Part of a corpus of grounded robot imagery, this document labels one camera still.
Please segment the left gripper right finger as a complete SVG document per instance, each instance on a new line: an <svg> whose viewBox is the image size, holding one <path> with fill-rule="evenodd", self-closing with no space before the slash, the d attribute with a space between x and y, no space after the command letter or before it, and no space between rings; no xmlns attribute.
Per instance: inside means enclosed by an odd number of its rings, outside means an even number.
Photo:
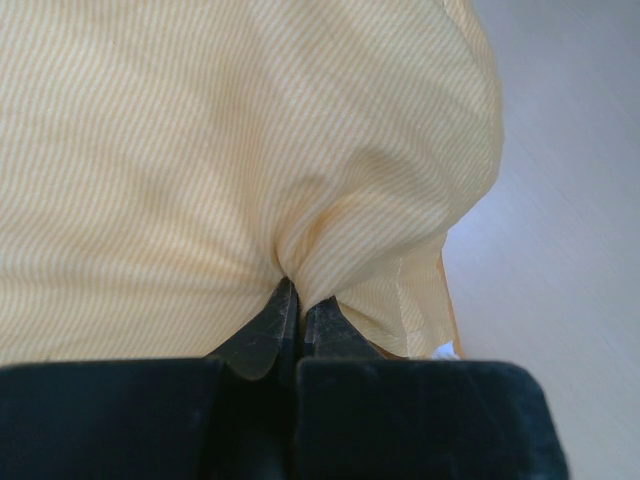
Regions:
<svg viewBox="0 0 640 480"><path fill-rule="evenodd" d="M504 362L390 360L328 299L306 316L303 479L566 479L545 394Z"/></svg>

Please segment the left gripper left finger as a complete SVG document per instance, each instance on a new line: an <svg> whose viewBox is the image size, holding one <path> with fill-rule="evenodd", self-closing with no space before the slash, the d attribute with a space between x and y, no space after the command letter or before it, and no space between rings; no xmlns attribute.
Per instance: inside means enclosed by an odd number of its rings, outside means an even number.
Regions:
<svg viewBox="0 0 640 480"><path fill-rule="evenodd" d="M1 371L5 479L287 479L298 295L198 358Z"/></svg>

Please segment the orange patterned pillowcase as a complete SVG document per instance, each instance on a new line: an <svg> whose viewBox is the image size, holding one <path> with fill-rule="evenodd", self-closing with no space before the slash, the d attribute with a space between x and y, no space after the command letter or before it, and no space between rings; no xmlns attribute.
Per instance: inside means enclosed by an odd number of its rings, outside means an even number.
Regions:
<svg viewBox="0 0 640 480"><path fill-rule="evenodd" d="M502 144L468 1L5 1L1 360L201 356L285 277L459 354L442 249Z"/></svg>

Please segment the white pillow yellow edge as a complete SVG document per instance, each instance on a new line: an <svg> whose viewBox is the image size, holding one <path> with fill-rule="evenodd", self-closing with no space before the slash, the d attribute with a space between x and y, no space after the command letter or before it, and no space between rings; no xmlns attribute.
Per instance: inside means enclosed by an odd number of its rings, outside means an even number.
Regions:
<svg viewBox="0 0 640 480"><path fill-rule="evenodd" d="M450 341L438 346L434 350L431 359L441 360L441 361L456 361L456 360L460 360L461 357L456 352L454 342Z"/></svg>

